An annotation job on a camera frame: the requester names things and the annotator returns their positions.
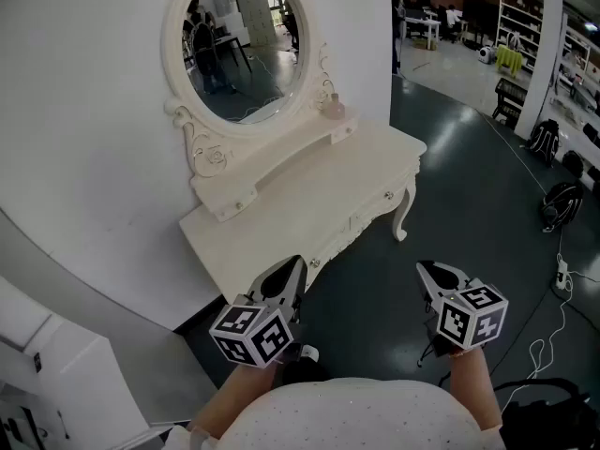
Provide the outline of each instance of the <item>computer monitor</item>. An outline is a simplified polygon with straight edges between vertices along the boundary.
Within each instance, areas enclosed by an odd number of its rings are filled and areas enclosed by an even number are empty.
[[[419,8],[422,8],[422,7],[431,7],[431,0],[416,0],[416,5]]]

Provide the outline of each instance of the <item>backpack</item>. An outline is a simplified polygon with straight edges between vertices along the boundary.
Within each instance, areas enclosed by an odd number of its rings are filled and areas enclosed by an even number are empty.
[[[583,160],[573,150],[569,150],[562,157],[562,165],[566,170],[572,173],[576,178],[581,178],[583,174]]]
[[[533,152],[542,154],[548,167],[552,166],[552,160],[559,148],[559,124],[554,120],[546,120],[538,125],[527,141],[527,147]]]
[[[528,405],[510,402],[502,413],[500,435],[507,450],[543,448],[589,450],[600,443],[598,413],[588,405],[590,394],[565,379],[527,379],[497,386],[494,391],[511,386],[549,385],[568,392],[569,398],[549,404],[537,400]]]
[[[544,220],[544,233],[569,223],[578,213],[583,200],[583,186],[579,181],[574,184],[562,182],[556,184],[540,203],[540,215]]]

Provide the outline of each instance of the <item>decorative carving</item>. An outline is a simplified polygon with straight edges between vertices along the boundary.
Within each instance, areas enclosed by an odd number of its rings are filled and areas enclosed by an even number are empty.
[[[314,93],[310,102],[310,108],[316,110],[322,110],[323,104],[331,97],[331,94],[335,93],[336,88],[329,78],[327,72],[327,59],[329,58],[329,52],[327,49],[327,43],[324,43],[319,49],[317,67],[319,73],[313,81]]]
[[[173,115],[173,125],[184,130],[187,162],[196,175],[209,178],[227,168],[228,158],[232,158],[227,140],[193,118],[177,98],[166,103],[165,111]]]

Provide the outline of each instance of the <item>white shirt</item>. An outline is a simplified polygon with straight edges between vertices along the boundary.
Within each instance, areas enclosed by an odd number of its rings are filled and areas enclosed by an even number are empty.
[[[220,441],[227,450],[504,450],[498,429],[482,432],[454,397],[423,382],[337,379],[278,388],[248,406]],[[189,450],[172,430],[165,450]]]
[[[455,23],[460,22],[455,10],[446,10],[446,19],[448,19],[448,26],[454,26]]]

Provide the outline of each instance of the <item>ornate mirror frame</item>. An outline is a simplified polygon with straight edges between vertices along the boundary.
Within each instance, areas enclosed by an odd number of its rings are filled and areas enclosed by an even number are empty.
[[[238,124],[218,117],[196,94],[182,58],[182,25],[190,1],[172,0],[163,23],[162,62],[174,93],[167,100],[165,111],[173,116],[173,124],[185,132],[187,159],[194,172],[192,186],[204,200],[203,179],[231,171],[260,148],[314,116],[333,92],[333,84],[325,70],[326,45],[310,11],[310,0],[291,0],[300,53],[292,91],[286,93],[285,103],[276,114],[258,123]]]

